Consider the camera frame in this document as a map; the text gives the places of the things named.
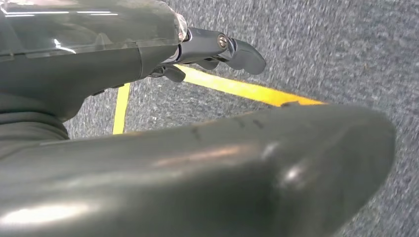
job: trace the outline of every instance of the bolt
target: bolt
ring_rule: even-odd
[[[220,46],[220,48],[225,49],[228,45],[228,39],[225,35],[220,35],[218,37],[218,46]]]

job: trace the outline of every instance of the black rubber cover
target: black rubber cover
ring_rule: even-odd
[[[2,237],[325,237],[394,162],[381,114],[290,106],[195,126],[65,140],[0,116]]]

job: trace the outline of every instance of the gray fabric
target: gray fabric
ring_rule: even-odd
[[[312,97],[384,111],[399,131],[385,187],[337,236],[419,236],[419,4],[415,0],[168,0],[194,27],[256,46],[268,68],[250,77],[214,73]],[[74,136],[111,133],[114,92],[89,100],[70,122]],[[190,84],[132,85],[127,131],[176,126],[266,108]]]

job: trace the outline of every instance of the yellow floor marking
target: yellow floor marking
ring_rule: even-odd
[[[186,73],[186,82],[205,86],[225,93],[238,95],[251,100],[260,101],[266,104],[281,106],[284,103],[298,101],[301,105],[323,104],[320,101],[311,100],[301,96],[285,93],[260,85],[249,84],[236,80],[213,76],[192,68],[178,66]]]
[[[186,73],[185,82],[205,86],[225,93],[241,96],[269,105],[281,106],[288,102],[299,102],[301,105],[323,104],[320,101],[285,93],[260,85],[249,84],[236,80],[213,76],[193,68],[178,66]],[[118,89],[117,105],[115,110],[113,134],[122,134],[125,126],[125,114],[128,106],[129,83]]]
[[[125,114],[128,106],[129,87],[127,83],[123,87],[118,88],[117,105],[115,109],[114,131],[113,134],[123,134],[125,127]]]

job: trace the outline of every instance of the transparent plastic shield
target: transparent plastic shield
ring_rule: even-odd
[[[156,0],[0,0],[0,55],[177,45],[184,18]]]

